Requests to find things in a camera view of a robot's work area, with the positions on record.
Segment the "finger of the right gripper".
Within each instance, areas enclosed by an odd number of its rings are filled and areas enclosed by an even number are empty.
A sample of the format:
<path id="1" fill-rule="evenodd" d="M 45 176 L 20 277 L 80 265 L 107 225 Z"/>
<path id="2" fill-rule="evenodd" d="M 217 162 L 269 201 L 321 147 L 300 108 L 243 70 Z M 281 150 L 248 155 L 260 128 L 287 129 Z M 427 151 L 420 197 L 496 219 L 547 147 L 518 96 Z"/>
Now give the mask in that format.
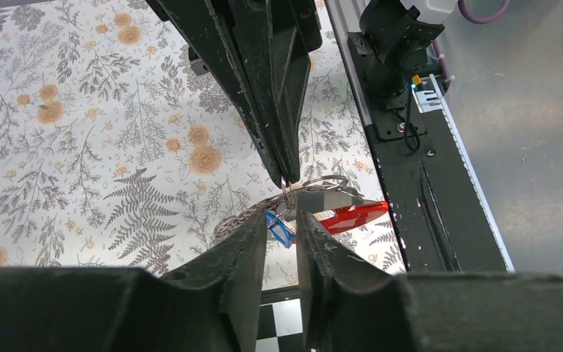
<path id="1" fill-rule="evenodd" d="M 300 178 L 298 127 L 311 67 L 323 40 L 313 1 L 214 1 L 231 11 L 227 23 L 246 70 L 258 126 L 271 144 L 282 184 Z"/>
<path id="2" fill-rule="evenodd" d="M 170 21 L 237 109 L 273 183 L 282 186 L 282 171 L 271 154 L 271 144 L 258 126 L 253 95 L 245 68 L 238 63 L 237 46 L 223 7 L 212 1 L 158 1 L 157 16 Z"/>

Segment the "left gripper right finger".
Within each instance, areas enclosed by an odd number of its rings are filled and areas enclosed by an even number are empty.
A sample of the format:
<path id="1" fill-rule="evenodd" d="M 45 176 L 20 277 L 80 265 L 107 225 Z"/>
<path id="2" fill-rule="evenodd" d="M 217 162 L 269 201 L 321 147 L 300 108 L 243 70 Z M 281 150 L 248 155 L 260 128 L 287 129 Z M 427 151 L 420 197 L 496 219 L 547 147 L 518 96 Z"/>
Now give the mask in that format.
<path id="1" fill-rule="evenodd" d="M 563 351 L 563 278 L 390 275 L 296 219 L 303 343 L 317 351 Z"/>

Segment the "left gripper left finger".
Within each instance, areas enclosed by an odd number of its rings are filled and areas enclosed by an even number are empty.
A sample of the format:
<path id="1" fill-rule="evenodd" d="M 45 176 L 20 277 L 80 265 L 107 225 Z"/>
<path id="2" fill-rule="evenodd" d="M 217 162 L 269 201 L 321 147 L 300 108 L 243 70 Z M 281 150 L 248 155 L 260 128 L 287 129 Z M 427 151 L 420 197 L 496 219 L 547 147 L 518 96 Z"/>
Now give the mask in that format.
<path id="1" fill-rule="evenodd" d="M 142 268 L 0 268 L 0 351 L 253 351 L 266 217 L 156 277 Z"/>

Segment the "blue key tag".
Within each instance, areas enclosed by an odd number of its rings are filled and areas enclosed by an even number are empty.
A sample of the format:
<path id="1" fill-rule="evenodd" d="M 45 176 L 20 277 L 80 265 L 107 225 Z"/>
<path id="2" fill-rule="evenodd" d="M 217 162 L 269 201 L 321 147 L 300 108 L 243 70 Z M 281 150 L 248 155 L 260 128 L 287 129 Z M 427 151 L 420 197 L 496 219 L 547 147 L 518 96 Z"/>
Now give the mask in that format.
<path id="1" fill-rule="evenodd" d="M 284 248 L 289 249 L 295 243 L 295 230 L 285 220 L 287 211 L 277 213 L 273 210 L 265 212 L 268 234 Z"/>

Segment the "keyring with red fob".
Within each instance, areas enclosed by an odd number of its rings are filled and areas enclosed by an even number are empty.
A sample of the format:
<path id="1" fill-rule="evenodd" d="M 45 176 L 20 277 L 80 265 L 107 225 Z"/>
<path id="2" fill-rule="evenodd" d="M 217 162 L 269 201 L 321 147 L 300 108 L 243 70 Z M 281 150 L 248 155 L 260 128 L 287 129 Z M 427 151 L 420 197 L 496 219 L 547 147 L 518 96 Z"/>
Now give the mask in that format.
<path id="1" fill-rule="evenodd" d="M 362 227 L 389 211 L 387 201 L 366 199 L 349 185 L 347 177 L 327 175 L 308 180 L 298 187 L 283 188 L 280 194 L 252 205 L 239 215 L 221 220 L 213 231 L 213 244 L 227 239 L 247 218 L 260 210 L 287 211 L 285 220 L 295 230 L 296 239 L 298 206 L 313 214 L 331 235 Z"/>

